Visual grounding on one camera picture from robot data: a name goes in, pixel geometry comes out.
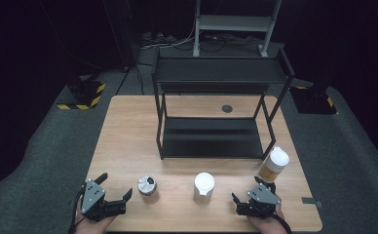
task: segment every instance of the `black metal shelf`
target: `black metal shelf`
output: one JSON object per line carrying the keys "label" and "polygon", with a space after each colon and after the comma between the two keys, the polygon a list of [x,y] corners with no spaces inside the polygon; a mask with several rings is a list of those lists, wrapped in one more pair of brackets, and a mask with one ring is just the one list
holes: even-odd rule
{"label": "black metal shelf", "polygon": [[[153,64],[159,117],[156,141],[161,159],[266,158],[276,141],[271,122],[294,76],[283,50],[275,58],[161,58],[157,50]],[[264,98],[271,84],[284,84],[284,87],[269,114]],[[175,117],[167,111],[166,96],[170,94],[236,94],[261,98],[254,113],[244,118]],[[260,109],[271,137],[265,151],[256,124]]]}
{"label": "black metal shelf", "polygon": [[253,118],[165,120],[164,157],[256,158],[263,155]]}

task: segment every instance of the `shelf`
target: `shelf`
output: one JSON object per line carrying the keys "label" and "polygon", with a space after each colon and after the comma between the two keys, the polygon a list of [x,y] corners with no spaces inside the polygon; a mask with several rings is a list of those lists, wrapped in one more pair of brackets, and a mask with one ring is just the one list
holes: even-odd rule
{"label": "shelf", "polygon": [[285,74],[277,58],[158,58],[158,83],[283,84]]}
{"label": "shelf", "polygon": [[199,28],[203,30],[268,31],[270,17],[200,15]]}
{"label": "shelf", "polygon": [[253,118],[165,119],[165,157],[262,158],[263,151]]}

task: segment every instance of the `gray carpet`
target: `gray carpet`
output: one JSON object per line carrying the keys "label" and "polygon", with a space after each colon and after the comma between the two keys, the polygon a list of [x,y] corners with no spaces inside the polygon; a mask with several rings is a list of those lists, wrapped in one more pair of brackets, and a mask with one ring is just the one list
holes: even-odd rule
{"label": "gray carpet", "polygon": [[[279,46],[271,43],[269,55]],[[150,64],[153,52],[140,51],[139,61]],[[176,48],[161,52],[170,57],[192,53]],[[201,56],[257,53],[255,45],[229,45],[214,53],[202,51]],[[153,95],[151,66],[140,64],[137,68],[144,94]],[[141,95],[137,75],[133,67],[119,95]],[[95,109],[59,110],[52,106],[31,138],[20,166],[0,182],[0,233],[66,233],[73,199],[87,175],[108,104],[124,77],[124,72],[113,71],[99,75],[98,81],[106,88]],[[292,84],[311,85],[299,79]],[[269,95],[280,89],[272,86]],[[339,92],[329,88],[327,94],[339,114],[299,114],[290,93],[281,106],[314,198],[323,204],[319,208],[320,233],[378,233],[378,151]]]}

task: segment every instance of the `wooden table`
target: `wooden table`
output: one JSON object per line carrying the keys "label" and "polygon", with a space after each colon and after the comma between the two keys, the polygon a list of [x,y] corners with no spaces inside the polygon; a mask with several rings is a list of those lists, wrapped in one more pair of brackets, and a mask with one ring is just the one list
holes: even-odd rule
{"label": "wooden table", "polygon": [[[169,115],[182,116],[249,116],[259,97],[239,96],[173,96],[168,97]],[[271,111],[274,97],[266,97]],[[224,113],[222,105],[230,104],[232,113]],[[269,134],[263,115],[257,118],[263,146]],[[107,201],[120,200],[132,187],[133,195],[127,212],[119,215],[107,231],[160,232],[256,232],[245,216],[235,212],[234,192],[243,202],[246,192],[257,184],[254,176],[262,165],[257,159],[166,158],[161,160],[156,144],[158,117],[154,97],[115,96],[112,98],[90,165],[88,178],[108,173],[101,185]],[[290,162],[276,179],[277,194],[283,199],[283,213],[292,231],[320,231],[321,219],[316,206],[303,204],[311,198],[301,164],[293,146],[281,111],[273,120],[276,146],[290,157]],[[198,173],[214,176],[211,201],[198,205],[193,200],[194,179]],[[137,182],[153,176],[159,186],[160,199],[144,203]]]}

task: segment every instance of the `dark background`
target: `dark background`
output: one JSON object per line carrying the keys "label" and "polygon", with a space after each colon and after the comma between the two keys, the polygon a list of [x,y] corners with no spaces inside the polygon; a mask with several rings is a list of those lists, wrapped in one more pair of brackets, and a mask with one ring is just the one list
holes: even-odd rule
{"label": "dark background", "polygon": [[[202,7],[206,14],[270,15],[273,2],[250,7],[258,2],[204,0]],[[136,34],[186,38],[194,9],[194,0],[136,0],[115,20]],[[119,48],[131,34],[113,31],[111,20],[101,0],[0,1],[0,180],[19,165],[69,79],[132,65]],[[297,78],[327,77],[378,148],[378,1],[284,0],[271,41],[285,43]]]}

